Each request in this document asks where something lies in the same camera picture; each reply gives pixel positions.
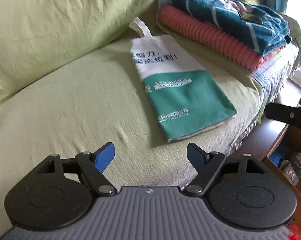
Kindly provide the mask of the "green white canvas shopping bag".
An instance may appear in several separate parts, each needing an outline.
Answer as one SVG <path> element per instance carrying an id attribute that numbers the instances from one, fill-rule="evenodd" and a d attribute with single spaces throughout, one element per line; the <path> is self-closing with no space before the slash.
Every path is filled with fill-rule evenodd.
<path id="1" fill-rule="evenodd" d="M 206 69 L 170 35 L 153 36 L 138 17 L 131 57 L 168 142 L 226 124 L 237 110 Z"/>

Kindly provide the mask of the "brown wooden side table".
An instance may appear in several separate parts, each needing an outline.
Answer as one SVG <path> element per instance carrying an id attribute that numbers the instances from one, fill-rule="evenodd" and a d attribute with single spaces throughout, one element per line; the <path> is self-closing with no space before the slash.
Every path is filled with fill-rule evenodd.
<path id="1" fill-rule="evenodd" d="M 276 103 L 297 107 L 301 106 L 301 87 L 288 80 L 282 88 Z M 262 124 L 257 125 L 243 140 L 243 144 L 234 151 L 228 159 L 239 159 L 244 153 L 253 155 L 262 160 L 270 155 L 279 145 L 287 130 L 287 124 L 262 117 Z"/>

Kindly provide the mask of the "cardboard box with items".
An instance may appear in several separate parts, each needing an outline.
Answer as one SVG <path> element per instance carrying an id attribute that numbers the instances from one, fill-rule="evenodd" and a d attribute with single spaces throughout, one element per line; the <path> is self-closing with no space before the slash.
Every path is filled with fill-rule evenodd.
<path id="1" fill-rule="evenodd" d="M 297 208 L 290 222 L 298 228 L 301 235 L 301 129 L 289 126 L 286 133 L 262 163 L 293 191 L 297 199 Z"/>

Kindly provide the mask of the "green sofa seat cover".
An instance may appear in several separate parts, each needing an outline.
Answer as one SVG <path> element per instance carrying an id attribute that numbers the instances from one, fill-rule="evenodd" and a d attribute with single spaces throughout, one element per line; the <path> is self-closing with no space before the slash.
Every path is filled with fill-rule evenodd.
<path id="1" fill-rule="evenodd" d="M 130 41 L 135 37 L 128 30 L 0 106 L 0 236 L 11 226 L 6 194 L 49 154 L 72 158 L 112 142 L 116 155 L 105 176 L 116 187 L 183 186 L 197 174 L 186 157 L 188 143 L 230 154 L 271 97 L 228 58 L 180 38 L 178 44 L 211 74 L 237 114 L 224 126 L 167 142 L 131 59 Z"/>

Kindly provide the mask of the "teal striped folded towel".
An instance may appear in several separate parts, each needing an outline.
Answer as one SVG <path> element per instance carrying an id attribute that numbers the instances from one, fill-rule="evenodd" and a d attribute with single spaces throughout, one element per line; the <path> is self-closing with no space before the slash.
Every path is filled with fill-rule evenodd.
<path id="1" fill-rule="evenodd" d="M 169 0 L 202 22 L 210 22 L 261 56 L 288 45 L 288 22 L 263 5 L 235 0 Z"/>

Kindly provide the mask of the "pink ribbed folded blanket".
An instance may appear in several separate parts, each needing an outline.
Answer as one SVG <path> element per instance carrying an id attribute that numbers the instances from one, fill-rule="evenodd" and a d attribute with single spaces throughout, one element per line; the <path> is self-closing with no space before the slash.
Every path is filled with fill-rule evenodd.
<path id="1" fill-rule="evenodd" d="M 282 50 L 278 48 L 266 56 L 261 56 L 210 22 L 201 22 L 172 5 L 160 10 L 158 20 L 178 34 L 211 48 L 250 71 L 258 70 L 271 56 Z"/>

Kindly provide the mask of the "green sofa back cushion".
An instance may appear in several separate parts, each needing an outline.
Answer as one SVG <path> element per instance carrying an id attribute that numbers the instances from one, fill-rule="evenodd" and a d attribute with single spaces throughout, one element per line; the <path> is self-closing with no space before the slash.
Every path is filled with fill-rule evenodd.
<path id="1" fill-rule="evenodd" d="M 155 0 L 0 0 L 0 104 L 119 37 Z"/>

